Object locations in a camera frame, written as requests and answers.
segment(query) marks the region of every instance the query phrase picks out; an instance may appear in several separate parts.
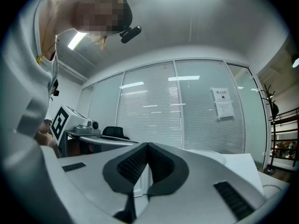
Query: white desk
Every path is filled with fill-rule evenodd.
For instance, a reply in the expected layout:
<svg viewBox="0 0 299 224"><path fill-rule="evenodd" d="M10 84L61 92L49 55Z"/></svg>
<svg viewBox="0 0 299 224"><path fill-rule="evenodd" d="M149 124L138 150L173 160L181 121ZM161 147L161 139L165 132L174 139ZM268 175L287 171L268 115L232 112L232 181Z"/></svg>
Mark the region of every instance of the white desk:
<svg viewBox="0 0 299 224"><path fill-rule="evenodd" d="M254 186L262 195L264 195L263 186L258 174L256 165L253 162L251 154L219 154L210 151L188 150L192 153L201 154L225 165L228 169L238 174L241 178Z"/></svg>

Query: window blinds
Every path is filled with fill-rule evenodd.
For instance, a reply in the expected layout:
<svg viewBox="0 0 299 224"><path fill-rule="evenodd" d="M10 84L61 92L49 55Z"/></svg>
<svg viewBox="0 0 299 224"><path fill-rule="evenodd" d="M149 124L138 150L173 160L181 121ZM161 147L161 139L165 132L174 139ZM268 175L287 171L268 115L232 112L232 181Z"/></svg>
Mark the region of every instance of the window blinds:
<svg viewBox="0 0 299 224"><path fill-rule="evenodd" d="M185 149L244 153L244 118L234 81L223 62L175 62L184 115ZM217 119L211 87L228 88L235 117Z"/></svg>
<svg viewBox="0 0 299 224"><path fill-rule="evenodd" d="M85 117L88 116L88 111L89 111L89 105L90 105L90 100L93 95L93 89L94 89L95 84L88 86L84 88L81 91L78 105L77 105L77 111L81 114L83 114Z"/></svg>
<svg viewBox="0 0 299 224"><path fill-rule="evenodd" d="M181 117L173 63L125 73L117 116L124 135L139 142L181 147Z"/></svg>
<svg viewBox="0 0 299 224"><path fill-rule="evenodd" d="M115 126L115 116L123 74L99 81L94 89L88 118L99 123L103 132L107 126Z"/></svg>

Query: glass partition wall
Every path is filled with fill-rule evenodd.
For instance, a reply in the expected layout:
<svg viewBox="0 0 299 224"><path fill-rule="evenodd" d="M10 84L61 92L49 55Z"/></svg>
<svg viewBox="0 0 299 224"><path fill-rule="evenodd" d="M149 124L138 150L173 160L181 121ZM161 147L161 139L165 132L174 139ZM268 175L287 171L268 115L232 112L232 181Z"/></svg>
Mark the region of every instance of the glass partition wall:
<svg viewBox="0 0 299 224"><path fill-rule="evenodd" d="M134 141L264 162L264 107L248 68L202 59L145 65L83 89L78 111L86 110L101 131L119 126Z"/></svg>

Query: black office chair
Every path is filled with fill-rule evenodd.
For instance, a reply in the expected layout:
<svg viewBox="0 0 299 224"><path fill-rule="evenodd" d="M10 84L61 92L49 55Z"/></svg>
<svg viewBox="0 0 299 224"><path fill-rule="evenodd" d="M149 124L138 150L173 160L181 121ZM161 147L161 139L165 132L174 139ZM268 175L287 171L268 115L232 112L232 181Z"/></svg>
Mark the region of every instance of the black office chair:
<svg viewBox="0 0 299 224"><path fill-rule="evenodd" d="M121 127L108 126L103 130L102 135L130 140L123 135L123 129Z"/></svg>

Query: black rubber pad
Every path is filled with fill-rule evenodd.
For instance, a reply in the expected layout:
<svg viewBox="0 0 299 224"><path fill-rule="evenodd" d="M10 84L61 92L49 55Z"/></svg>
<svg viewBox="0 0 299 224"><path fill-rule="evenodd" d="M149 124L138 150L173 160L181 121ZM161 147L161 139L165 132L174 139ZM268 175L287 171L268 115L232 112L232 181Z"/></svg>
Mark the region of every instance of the black rubber pad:
<svg viewBox="0 0 299 224"><path fill-rule="evenodd" d="M234 213L238 221L254 212L254 209L228 182L214 184L214 187Z"/></svg>
<svg viewBox="0 0 299 224"><path fill-rule="evenodd" d="M82 162L78 162L78 163L74 163L74 164L71 164L71 165L66 165L66 166L63 166L63 170L65 172L70 172L70 171L73 171L73 170L76 170L78 168L83 168L85 167L86 165Z"/></svg>

